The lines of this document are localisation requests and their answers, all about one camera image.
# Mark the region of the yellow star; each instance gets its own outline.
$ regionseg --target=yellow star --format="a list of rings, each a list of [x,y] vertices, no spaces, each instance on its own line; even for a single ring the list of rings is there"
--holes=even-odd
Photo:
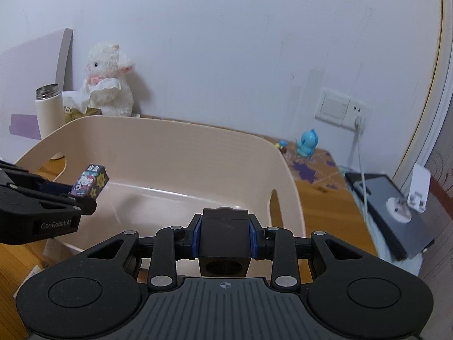
[[[105,178],[104,178],[104,174],[100,174],[98,177],[97,177],[97,186],[99,188],[103,188],[104,187],[104,182],[105,182]]]

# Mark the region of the small patterned box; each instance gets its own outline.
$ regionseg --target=small patterned box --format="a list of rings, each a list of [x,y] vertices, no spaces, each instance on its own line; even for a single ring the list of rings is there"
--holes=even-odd
[[[89,165],[75,182],[71,194],[78,197],[96,199],[109,181],[106,168],[102,165]]]

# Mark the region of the ribbed gray surface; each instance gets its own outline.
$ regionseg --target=ribbed gray surface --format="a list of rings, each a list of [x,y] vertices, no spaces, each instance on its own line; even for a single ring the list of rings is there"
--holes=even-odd
[[[274,292],[263,279],[187,278],[178,290],[150,295],[131,322],[98,340],[176,339],[346,338],[318,324],[296,295]]]

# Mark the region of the light switch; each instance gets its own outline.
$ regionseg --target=light switch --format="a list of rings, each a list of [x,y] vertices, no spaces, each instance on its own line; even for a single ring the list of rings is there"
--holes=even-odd
[[[324,89],[315,117],[332,124],[341,125],[350,97],[331,89]]]

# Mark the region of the white door trim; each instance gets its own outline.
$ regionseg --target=white door trim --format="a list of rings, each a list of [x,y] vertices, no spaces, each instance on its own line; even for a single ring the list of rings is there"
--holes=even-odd
[[[442,0],[439,54],[433,82],[414,137],[404,155],[393,182],[403,194],[409,191],[415,163],[426,164],[434,148],[453,94],[453,0]]]

